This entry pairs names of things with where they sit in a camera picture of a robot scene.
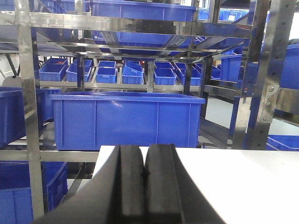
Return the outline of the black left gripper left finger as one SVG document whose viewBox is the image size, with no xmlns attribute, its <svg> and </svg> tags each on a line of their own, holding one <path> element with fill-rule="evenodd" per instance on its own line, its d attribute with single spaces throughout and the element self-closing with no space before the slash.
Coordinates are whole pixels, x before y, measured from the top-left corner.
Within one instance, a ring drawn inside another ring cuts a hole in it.
<svg viewBox="0 0 299 224">
<path fill-rule="evenodd" d="M 80 191 L 36 224 L 142 224 L 143 159 L 136 145 L 117 145 Z"/>
</svg>

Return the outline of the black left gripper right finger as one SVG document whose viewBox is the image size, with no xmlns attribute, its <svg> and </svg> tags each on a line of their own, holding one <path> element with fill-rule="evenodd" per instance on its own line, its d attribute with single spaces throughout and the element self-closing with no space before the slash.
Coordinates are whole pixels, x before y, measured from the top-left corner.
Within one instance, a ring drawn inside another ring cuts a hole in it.
<svg viewBox="0 0 299 224">
<path fill-rule="evenodd" d="M 146 156 L 145 172 L 147 223 L 224 223 L 189 176 L 175 145 L 151 145 Z"/>
</svg>

